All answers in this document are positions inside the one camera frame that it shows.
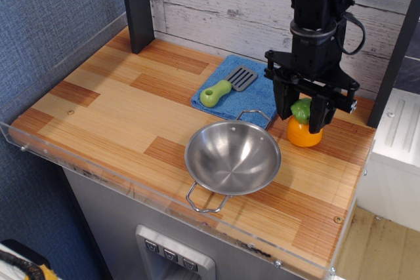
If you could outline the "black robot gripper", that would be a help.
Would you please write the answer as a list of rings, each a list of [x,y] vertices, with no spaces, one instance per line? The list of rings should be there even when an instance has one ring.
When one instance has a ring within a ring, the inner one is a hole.
[[[360,84],[340,67],[347,21],[332,21],[325,29],[311,30],[292,21],[292,51],[268,50],[265,77],[273,81],[276,110],[282,120],[292,115],[300,93],[312,97],[309,133],[330,124],[335,108],[352,113]]]

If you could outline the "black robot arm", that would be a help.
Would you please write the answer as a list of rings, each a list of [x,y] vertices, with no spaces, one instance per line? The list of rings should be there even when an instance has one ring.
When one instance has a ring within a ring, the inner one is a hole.
[[[347,23],[363,24],[348,8],[354,0],[291,0],[294,17],[290,23],[291,52],[269,50],[265,76],[272,80],[278,115],[291,116],[292,105],[301,94],[311,98],[308,129],[320,132],[330,124],[336,110],[351,113],[356,109],[354,95],[359,83],[340,67]]]

